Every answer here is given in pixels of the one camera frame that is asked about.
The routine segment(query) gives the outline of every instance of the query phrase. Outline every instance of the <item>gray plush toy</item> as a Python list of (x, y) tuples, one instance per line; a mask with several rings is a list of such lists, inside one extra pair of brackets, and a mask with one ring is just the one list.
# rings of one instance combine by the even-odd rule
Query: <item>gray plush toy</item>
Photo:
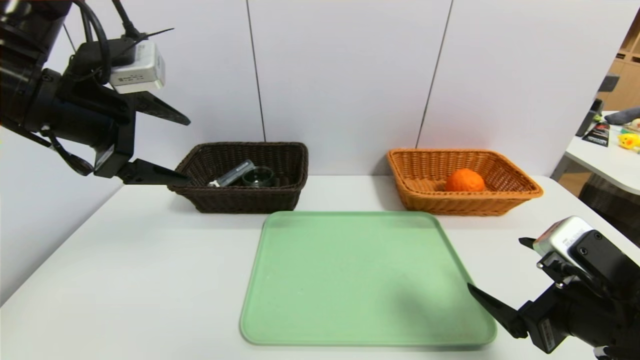
[(611, 125), (624, 125), (640, 117), (640, 106), (607, 115), (604, 119)]

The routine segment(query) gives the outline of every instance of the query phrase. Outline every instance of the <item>orange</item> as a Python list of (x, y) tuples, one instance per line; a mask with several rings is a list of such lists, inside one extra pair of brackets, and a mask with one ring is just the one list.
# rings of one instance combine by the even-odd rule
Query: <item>orange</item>
[(461, 168), (449, 176), (444, 188), (448, 192), (481, 192), (484, 191), (484, 179), (471, 169)]

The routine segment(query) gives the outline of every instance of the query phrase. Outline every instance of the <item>rubber duck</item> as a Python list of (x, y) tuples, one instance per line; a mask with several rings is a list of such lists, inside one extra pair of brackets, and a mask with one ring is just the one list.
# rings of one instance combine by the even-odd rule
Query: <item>rubber duck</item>
[(618, 135), (618, 141), (618, 145), (625, 149), (633, 149), (636, 146), (640, 146), (640, 136), (638, 136), (638, 134)]

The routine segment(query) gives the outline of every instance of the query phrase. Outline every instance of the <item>table surface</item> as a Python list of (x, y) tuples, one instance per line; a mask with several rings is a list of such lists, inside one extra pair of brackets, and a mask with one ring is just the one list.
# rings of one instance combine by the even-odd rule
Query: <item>table surface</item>
[[(555, 181), (502, 217), (438, 217), (474, 282), (505, 303), (551, 280), (518, 243), (570, 215), (640, 263), (640, 249)], [(403, 210), (386, 176), (312, 176), (297, 210)], [(260, 347), (239, 317), (266, 215), (204, 215), (163, 186), (125, 186), (0, 309), (2, 359), (592, 359), (568, 338), (551, 355), (499, 327), (480, 348)]]
[[(603, 111), (602, 115), (617, 111)], [(640, 155), (618, 146), (620, 126), (611, 126), (609, 146), (574, 136), (565, 155), (626, 192), (640, 195)]]

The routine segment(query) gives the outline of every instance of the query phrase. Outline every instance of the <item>white wall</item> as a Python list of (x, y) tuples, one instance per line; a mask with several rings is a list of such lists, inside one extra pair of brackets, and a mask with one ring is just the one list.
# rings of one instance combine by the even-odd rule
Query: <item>white wall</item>
[(639, 4), (454, 0), (419, 147), (493, 149), (550, 175)]
[[(111, 1), (89, 0), (88, 4), (108, 38), (119, 37), (122, 25)], [(155, 0), (152, 13), (146, 0), (127, 0), (124, 5), (140, 31), (176, 28), (154, 39), (166, 62), (168, 83), (155, 94), (192, 121), (184, 127), (138, 115), (134, 158), (175, 168), (198, 143), (263, 141), (244, 1)], [(78, 46), (84, 33), (77, 9), (72, 9), (65, 24)], [(61, 31), (47, 66), (62, 72), (71, 54)], [(1, 132), (3, 303), (121, 182), (81, 177), (52, 151), (4, 129)], [(93, 161), (91, 149), (67, 144), (68, 150)]]
[(415, 147), (450, 0), (250, 0), (267, 141), (311, 174), (388, 172)]

